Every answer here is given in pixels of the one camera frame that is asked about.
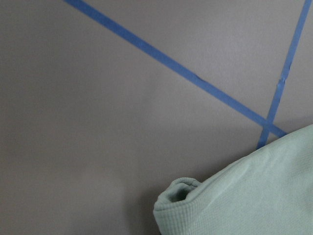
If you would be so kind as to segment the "olive green long-sleeve shirt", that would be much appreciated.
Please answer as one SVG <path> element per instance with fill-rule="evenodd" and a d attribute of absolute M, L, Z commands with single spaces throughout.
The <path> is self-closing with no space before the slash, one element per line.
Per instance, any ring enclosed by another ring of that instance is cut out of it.
<path fill-rule="evenodd" d="M 313 128 L 294 131 L 204 182 L 179 178 L 153 214 L 163 235 L 310 235 Z"/>

